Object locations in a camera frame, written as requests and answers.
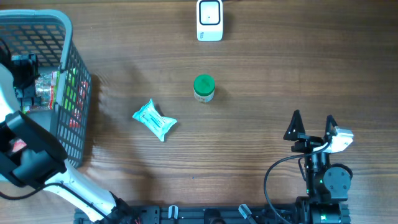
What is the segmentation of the teal wet wipes pack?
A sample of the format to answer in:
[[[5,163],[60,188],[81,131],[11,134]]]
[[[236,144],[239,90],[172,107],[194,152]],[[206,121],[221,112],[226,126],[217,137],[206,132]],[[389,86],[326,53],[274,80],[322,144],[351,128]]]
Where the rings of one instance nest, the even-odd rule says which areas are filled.
[[[139,111],[135,112],[132,117],[149,128],[161,142],[165,141],[165,135],[177,123],[174,118],[161,116],[156,110],[152,99]]]

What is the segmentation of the green snack bag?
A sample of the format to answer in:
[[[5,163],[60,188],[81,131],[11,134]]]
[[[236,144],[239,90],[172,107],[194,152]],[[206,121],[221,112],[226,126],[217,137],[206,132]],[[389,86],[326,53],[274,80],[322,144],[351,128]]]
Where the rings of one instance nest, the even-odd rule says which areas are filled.
[[[23,113],[37,110],[52,110],[57,97],[60,72],[41,73],[35,81],[35,98],[39,100],[29,106],[22,106]]]

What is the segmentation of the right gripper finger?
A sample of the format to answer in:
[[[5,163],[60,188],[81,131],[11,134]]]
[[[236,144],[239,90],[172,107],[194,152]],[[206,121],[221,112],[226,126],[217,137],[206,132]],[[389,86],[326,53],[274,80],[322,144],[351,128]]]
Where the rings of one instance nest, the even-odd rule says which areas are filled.
[[[337,123],[334,117],[330,114],[326,117],[326,126],[325,126],[325,135],[323,140],[325,142],[330,142],[332,137],[335,135],[334,127],[337,126]]]
[[[299,140],[305,135],[305,128],[299,110],[295,110],[283,140]]]

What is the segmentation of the red small box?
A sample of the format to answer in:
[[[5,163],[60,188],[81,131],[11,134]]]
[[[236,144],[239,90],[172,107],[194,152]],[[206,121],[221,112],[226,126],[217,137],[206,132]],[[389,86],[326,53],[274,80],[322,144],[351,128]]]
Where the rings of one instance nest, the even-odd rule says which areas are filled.
[[[26,146],[27,146],[27,144],[23,140],[18,139],[14,142],[14,145],[12,148],[12,153],[16,153],[16,152],[22,150],[23,148],[25,148]]]

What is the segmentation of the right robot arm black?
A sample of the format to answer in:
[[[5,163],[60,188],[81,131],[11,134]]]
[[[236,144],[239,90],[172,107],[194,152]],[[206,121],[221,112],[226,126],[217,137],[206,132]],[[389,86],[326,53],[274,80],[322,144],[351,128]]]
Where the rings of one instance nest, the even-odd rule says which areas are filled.
[[[354,139],[351,130],[337,125],[332,115],[327,116],[325,135],[309,136],[305,133],[299,110],[295,110],[284,139],[293,141],[292,152],[304,161],[299,169],[306,183],[307,195],[297,197],[292,223],[349,223],[348,190],[353,178],[352,170],[343,164],[331,164],[332,154],[343,152]]]

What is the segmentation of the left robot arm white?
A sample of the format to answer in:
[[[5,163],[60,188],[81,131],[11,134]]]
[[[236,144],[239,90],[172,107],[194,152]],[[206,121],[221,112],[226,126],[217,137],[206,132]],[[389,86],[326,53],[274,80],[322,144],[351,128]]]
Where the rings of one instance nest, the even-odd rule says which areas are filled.
[[[14,94],[14,64],[1,52],[1,175],[17,187],[57,194],[93,223],[137,223],[122,199],[84,177],[68,161],[60,142],[20,111]]]

